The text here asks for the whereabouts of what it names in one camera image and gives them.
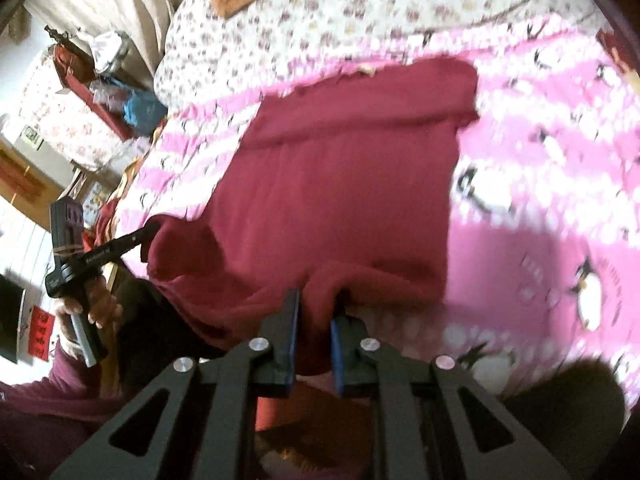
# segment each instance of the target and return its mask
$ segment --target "white wall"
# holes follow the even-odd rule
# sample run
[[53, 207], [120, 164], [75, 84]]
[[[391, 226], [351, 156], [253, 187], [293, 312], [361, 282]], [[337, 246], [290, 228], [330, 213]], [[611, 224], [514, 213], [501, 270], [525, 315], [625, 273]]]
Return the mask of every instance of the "white wall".
[[[36, 55], [50, 44], [44, 25], [31, 23], [31, 35], [20, 45], [15, 45], [6, 31], [0, 36], [0, 116], [15, 117], [23, 79]], [[46, 145], [34, 150], [19, 139], [22, 127], [12, 124], [2, 128], [2, 135], [25, 158], [60, 186], [66, 187], [72, 178], [71, 165]], [[30, 308], [36, 304], [49, 310], [50, 299], [44, 289], [44, 277], [53, 264], [51, 235], [34, 224], [0, 197], [0, 273], [25, 288], [26, 297], [22, 320], [22, 336], [18, 364], [0, 357], [0, 381], [7, 384], [37, 380], [49, 372], [51, 363], [27, 354], [29, 332], [26, 324]]]
[[5, 30], [0, 35], [0, 123], [2, 136], [13, 144], [31, 164], [60, 184], [68, 186], [73, 178], [71, 164], [46, 142], [39, 150], [19, 139], [24, 123], [17, 119], [20, 103], [20, 88], [31, 62], [37, 54], [52, 43], [44, 31], [44, 24], [33, 18], [31, 34], [22, 43], [16, 45]]
[[26, 290], [20, 326], [18, 364], [0, 357], [0, 381], [7, 384], [27, 383], [49, 372], [51, 362], [27, 354], [29, 332], [24, 330], [30, 319], [31, 305], [49, 311], [51, 300], [44, 289], [44, 277], [53, 265], [51, 235], [34, 224], [0, 197], [0, 274]]

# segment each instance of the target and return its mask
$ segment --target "silver screw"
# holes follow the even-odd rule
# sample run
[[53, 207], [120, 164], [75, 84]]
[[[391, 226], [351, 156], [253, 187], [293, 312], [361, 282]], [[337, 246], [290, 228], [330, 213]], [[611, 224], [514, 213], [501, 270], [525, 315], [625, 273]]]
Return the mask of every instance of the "silver screw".
[[362, 348], [365, 352], [375, 352], [380, 348], [380, 341], [373, 337], [364, 338], [360, 342], [360, 348]]
[[254, 352], [261, 352], [269, 348], [269, 341], [263, 337], [255, 337], [249, 341], [249, 348]]
[[440, 355], [436, 357], [436, 366], [440, 368], [440, 370], [453, 370], [456, 362], [453, 357], [449, 357], [448, 355]]
[[193, 368], [193, 359], [190, 357], [181, 357], [174, 361], [174, 370], [176, 372], [185, 373]]

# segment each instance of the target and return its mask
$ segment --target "pink blanket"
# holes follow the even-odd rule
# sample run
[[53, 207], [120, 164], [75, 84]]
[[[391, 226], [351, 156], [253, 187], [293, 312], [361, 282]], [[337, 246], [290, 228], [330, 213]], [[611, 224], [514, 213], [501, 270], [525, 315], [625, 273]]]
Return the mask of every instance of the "pink blanket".
[[[262, 94], [441, 52], [473, 61], [481, 115], [459, 137], [447, 309], [437, 319], [357, 314], [406, 355], [459, 356], [495, 393], [599, 356], [635, 403], [640, 100], [596, 40], [557, 16], [345, 45], [335, 57], [292, 61], [280, 75], [252, 76], [252, 90], [187, 108], [170, 119], [118, 206], [117, 234], [154, 214], [197, 218]], [[126, 261], [146, 276], [139, 253]]]

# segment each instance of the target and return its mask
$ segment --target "black metal clamp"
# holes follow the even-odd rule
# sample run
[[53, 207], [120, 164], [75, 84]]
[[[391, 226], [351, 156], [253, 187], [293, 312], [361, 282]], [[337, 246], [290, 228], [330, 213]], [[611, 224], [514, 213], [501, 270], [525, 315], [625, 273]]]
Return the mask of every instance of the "black metal clamp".
[[[295, 380], [300, 293], [226, 356], [175, 361], [76, 451], [52, 480], [247, 480], [257, 397]], [[402, 357], [338, 312], [339, 394], [372, 399], [374, 480], [568, 480], [534, 437], [448, 356]]]
[[119, 261], [123, 254], [153, 238], [159, 226], [152, 222], [93, 251], [82, 253], [82, 206], [65, 197], [51, 204], [49, 214], [55, 269], [45, 277], [45, 287], [50, 298], [71, 297], [82, 306], [82, 313], [71, 316], [71, 322], [84, 362], [92, 367], [107, 356], [107, 350], [100, 341], [95, 325], [89, 323], [90, 304], [84, 284], [100, 276], [102, 266]]

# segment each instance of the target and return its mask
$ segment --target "black handle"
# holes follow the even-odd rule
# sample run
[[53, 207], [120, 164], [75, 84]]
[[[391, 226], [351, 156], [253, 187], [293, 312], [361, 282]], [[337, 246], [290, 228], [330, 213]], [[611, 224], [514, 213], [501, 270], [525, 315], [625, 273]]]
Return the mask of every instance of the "black handle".
[[74, 286], [71, 297], [82, 306], [80, 314], [71, 316], [71, 323], [74, 326], [74, 332], [76, 332], [76, 339], [82, 350], [84, 362], [88, 368], [91, 368], [107, 357], [108, 351], [100, 341], [97, 327], [89, 323], [88, 314], [91, 307], [84, 289], [84, 283]]

